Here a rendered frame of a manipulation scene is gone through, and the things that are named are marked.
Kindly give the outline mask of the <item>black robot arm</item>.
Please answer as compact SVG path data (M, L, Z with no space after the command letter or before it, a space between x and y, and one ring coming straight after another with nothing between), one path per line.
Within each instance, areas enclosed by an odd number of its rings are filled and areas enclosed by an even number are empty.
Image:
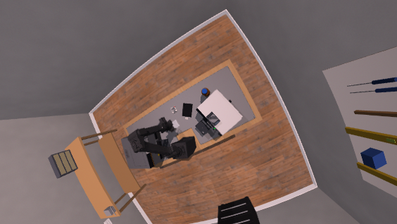
M181 156L186 154L184 146L172 146L164 147L157 144L152 144L144 141L144 137L154 134L156 132L164 133L168 131L170 125L167 124L165 117L159 119L160 124L153 127L136 129L130 135L128 135L128 141L130 142L134 153L138 152L149 152L155 154L164 154L167 158L172 158L175 156ZM167 130L168 129L168 130Z

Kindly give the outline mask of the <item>brown bottle with blue cap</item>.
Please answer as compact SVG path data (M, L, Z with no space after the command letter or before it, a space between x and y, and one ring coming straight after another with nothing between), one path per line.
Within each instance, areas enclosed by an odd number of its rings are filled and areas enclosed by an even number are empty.
M201 90L201 93L202 93L202 95L204 95L205 97L207 97L207 96L209 96L210 95L210 92L209 92L209 90L207 91L208 89L207 88L203 88L202 90Z

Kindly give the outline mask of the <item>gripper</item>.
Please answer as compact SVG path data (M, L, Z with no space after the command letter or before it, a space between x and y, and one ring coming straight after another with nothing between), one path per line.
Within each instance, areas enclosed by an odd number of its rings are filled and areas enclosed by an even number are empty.
M170 125L170 128L171 128L170 132L173 132L173 131L176 130L176 128L173 127L173 124L172 124L171 120L169 120L169 121L167 122L167 124Z

